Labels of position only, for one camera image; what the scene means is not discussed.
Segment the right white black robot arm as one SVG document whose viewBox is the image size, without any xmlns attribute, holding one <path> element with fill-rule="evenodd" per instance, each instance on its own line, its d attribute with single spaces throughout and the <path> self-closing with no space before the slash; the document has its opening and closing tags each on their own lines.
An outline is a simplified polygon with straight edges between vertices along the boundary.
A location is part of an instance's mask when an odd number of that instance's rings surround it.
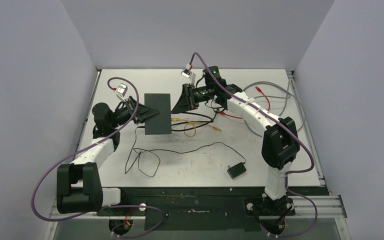
<svg viewBox="0 0 384 240">
<path fill-rule="evenodd" d="M 231 111 L 255 129 L 262 131 L 262 158 L 268 165 L 267 182 L 262 195 L 262 211 L 267 215 L 280 215 L 293 210 L 293 203 L 287 194 L 286 172 L 300 151 L 299 143 L 291 136 L 297 134 L 294 120 L 281 118 L 255 103 L 240 87 L 227 84 L 220 76 L 217 66 L 202 71 L 205 85 L 196 87 L 195 73 L 187 65 L 181 75 L 190 80 L 182 85 L 178 102 L 172 114 L 196 110 L 199 104 L 209 100 Z"/>
</svg>

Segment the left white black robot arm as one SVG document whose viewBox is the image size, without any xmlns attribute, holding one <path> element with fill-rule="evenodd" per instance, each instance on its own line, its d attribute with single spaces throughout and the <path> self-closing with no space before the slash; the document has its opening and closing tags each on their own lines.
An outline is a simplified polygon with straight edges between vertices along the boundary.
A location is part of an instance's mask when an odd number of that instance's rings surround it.
<svg viewBox="0 0 384 240">
<path fill-rule="evenodd" d="M 130 96 L 124 107 L 111 110 L 100 102 L 92 108 L 94 127 L 91 148 L 82 152 L 69 164 L 61 164 L 56 174 L 56 205 L 61 214 L 98 212 L 109 207 L 116 215 L 129 210 L 129 201 L 122 197 L 120 188 L 104 188 L 99 168 L 120 144 L 118 129 L 132 120 L 142 124 L 159 114 L 159 110 L 145 106 Z"/>
</svg>

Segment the black network switch box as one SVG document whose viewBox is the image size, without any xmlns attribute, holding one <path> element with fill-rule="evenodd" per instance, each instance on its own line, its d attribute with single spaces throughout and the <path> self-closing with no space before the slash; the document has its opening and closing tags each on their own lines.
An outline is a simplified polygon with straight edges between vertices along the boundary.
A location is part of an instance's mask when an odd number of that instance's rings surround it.
<svg viewBox="0 0 384 240">
<path fill-rule="evenodd" d="M 144 103 L 147 107 L 157 111 L 156 114 L 145 120 L 145 135 L 170 135 L 172 133 L 171 95 L 169 93 L 145 93 Z"/>
</svg>

